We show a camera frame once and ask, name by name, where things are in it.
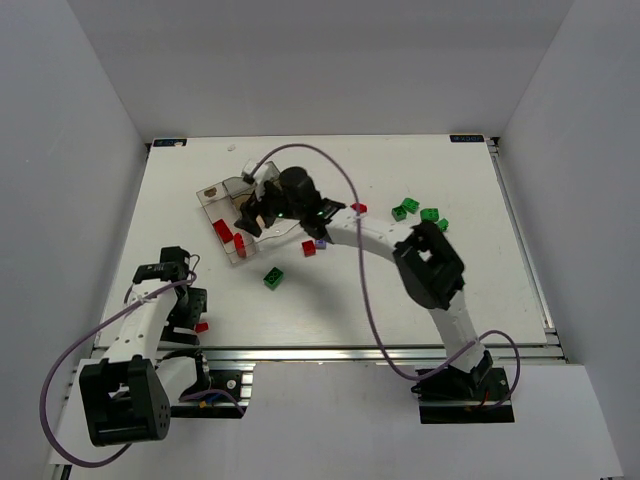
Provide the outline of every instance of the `metal frame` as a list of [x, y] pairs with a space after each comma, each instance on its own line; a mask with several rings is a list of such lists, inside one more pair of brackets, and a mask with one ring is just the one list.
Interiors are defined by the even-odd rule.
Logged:
[[516, 241], [518, 242], [520, 255], [522, 256], [524, 267], [527, 272], [527, 276], [529, 277], [529, 283], [533, 288], [534, 296], [536, 298], [536, 302], [538, 303], [538, 308], [542, 312], [544, 326], [545, 328], [554, 328], [554, 323], [551, 318], [551, 312], [549, 311], [549, 305], [547, 304], [542, 286], [540, 285], [538, 271], [536, 270], [533, 260], [531, 259], [531, 253], [527, 241], [522, 235], [520, 229], [520, 221], [515, 210], [513, 209], [511, 199], [509, 198], [509, 189], [507, 188], [504, 177], [502, 175], [502, 170], [500, 169], [500, 149], [493, 140], [487, 140], [487, 148], [489, 149], [489, 155], [491, 156], [491, 162], [493, 163], [493, 168], [496, 172], [498, 185], [500, 185], [500, 190], [502, 191], [502, 198], [504, 198], [504, 203], [507, 207], [507, 213], [509, 214], [509, 219], [511, 220], [511, 225], [513, 226], [513, 232], [516, 235]]

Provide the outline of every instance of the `white table surface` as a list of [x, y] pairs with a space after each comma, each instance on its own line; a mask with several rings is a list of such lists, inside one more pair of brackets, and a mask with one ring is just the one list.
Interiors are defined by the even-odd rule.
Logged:
[[[513, 378], [513, 369], [508, 369]], [[256, 367], [245, 417], [172, 419], [167, 438], [131, 447], [72, 480], [562, 479], [622, 475], [582, 366], [525, 366], [513, 424], [421, 425], [410, 383], [354, 363]], [[58, 438], [77, 456], [89, 441], [77, 382]], [[52, 463], [65, 463], [57, 454]]]
[[[253, 258], [232, 266], [196, 191], [237, 176], [249, 160], [288, 142], [325, 149], [353, 178], [369, 215], [393, 222], [390, 210], [409, 196], [437, 207], [450, 221], [447, 237], [466, 264], [467, 305], [477, 331], [510, 333], [520, 344], [544, 343], [542, 314], [529, 283], [487, 147], [452, 144], [447, 135], [326, 136], [189, 139], [184, 147], [151, 149], [131, 228], [105, 308], [122, 307], [136, 268], [158, 261], [160, 249], [179, 245], [198, 253], [196, 286], [208, 290], [211, 347], [349, 347], [373, 345], [353, 248], [329, 246], [305, 258], [298, 235], [269, 240]], [[280, 170], [306, 168], [324, 196], [352, 203], [345, 181], [317, 154], [291, 149], [273, 158]], [[405, 223], [419, 221], [408, 215]], [[262, 282], [277, 266], [285, 273], [271, 291]], [[426, 310], [405, 293], [395, 265], [367, 255], [373, 309], [389, 345], [441, 345]], [[105, 329], [109, 346], [119, 324]]]

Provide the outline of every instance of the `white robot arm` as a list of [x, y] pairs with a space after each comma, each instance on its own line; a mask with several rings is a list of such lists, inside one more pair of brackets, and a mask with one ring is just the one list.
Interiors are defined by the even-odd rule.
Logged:
[[[337, 245], [357, 246], [356, 217], [358, 213], [351, 208], [338, 211], [331, 222], [327, 224], [327, 234]], [[362, 232], [362, 246], [370, 253], [386, 258], [396, 263], [394, 252], [396, 245], [402, 244], [409, 238], [413, 229], [408, 225], [391, 224], [367, 214], [360, 216]], [[470, 341], [476, 344], [462, 356], [452, 362], [452, 366], [465, 373], [470, 373], [484, 358], [486, 349], [478, 341], [478, 334], [473, 327], [471, 317], [464, 300], [464, 292], [458, 291], [450, 301], [447, 310], [432, 308], [429, 310], [431, 318], [438, 329], [447, 356], [451, 356], [467, 345]]]
[[[163, 248], [160, 263], [138, 268], [126, 301], [187, 280], [189, 257], [180, 247]], [[165, 357], [156, 365], [161, 340], [197, 344], [195, 333], [176, 333], [174, 328], [193, 331], [206, 311], [206, 293], [185, 284], [144, 300], [124, 318], [100, 362], [80, 372], [80, 393], [94, 445], [163, 439], [169, 431], [171, 406], [185, 391], [209, 387], [206, 360], [197, 349]]]
[[491, 369], [491, 356], [478, 340], [466, 309], [462, 291], [464, 264], [438, 227], [431, 222], [409, 227], [359, 214], [343, 203], [322, 198], [303, 168], [285, 169], [277, 182], [266, 179], [266, 169], [262, 165], [253, 177], [247, 174], [252, 169], [245, 169], [244, 180], [255, 182], [260, 196], [254, 194], [243, 203], [236, 227], [259, 237], [262, 229], [258, 217], [266, 228], [276, 218], [292, 218], [299, 220], [315, 239], [356, 247], [356, 220], [360, 215], [363, 249], [398, 267], [409, 296], [429, 310], [447, 354], [474, 342], [447, 370], [449, 375], [455, 372], [463, 378], [472, 389], [480, 385]]

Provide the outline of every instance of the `transparent container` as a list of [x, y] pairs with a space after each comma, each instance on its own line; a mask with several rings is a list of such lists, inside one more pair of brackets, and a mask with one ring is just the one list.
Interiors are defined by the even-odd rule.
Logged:
[[[266, 165], [269, 169], [266, 178], [277, 184], [280, 171], [273, 162], [267, 162]], [[236, 228], [234, 223], [240, 218], [240, 205], [249, 199], [254, 190], [255, 184], [248, 185], [241, 177], [231, 177], [196, 192], [198, 200], [200, 200], [200, 204], [209, 218], [213, 233], [218, 237], [218, 240], [220, 240], [220, 245], [222, 245], [232, 264], [241, 262], [257, 254], [260, 251], [260, 242], [270, 238], [280, 237], [298, 225], [297, 220], [279, 218], [268, 230], [265, 230], [262, 218], [258, 217], [258, 224], [263, 228], [262, 235], [260, 235], [259, 238]], [[213, 223], [218, 220], [224, 220], [229, 230], [231, 230], [232, 235], [235, 236], [236, 233], [242, 235], [246, 252], [244, 257], [238, 255], [233, 241], [222, 243], [222, 240], [213, 228]]]

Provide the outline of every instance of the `black mounting bracket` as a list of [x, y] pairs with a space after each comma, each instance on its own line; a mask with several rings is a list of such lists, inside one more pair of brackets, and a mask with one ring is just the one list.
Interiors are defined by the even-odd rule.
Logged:
[[[171, 406], [149, 359], [102, 360], [80, 372], [80, 393], [91, 443], [97, 447], [162, 440]], [[128, 391], [118, 393], [122, 386]]]

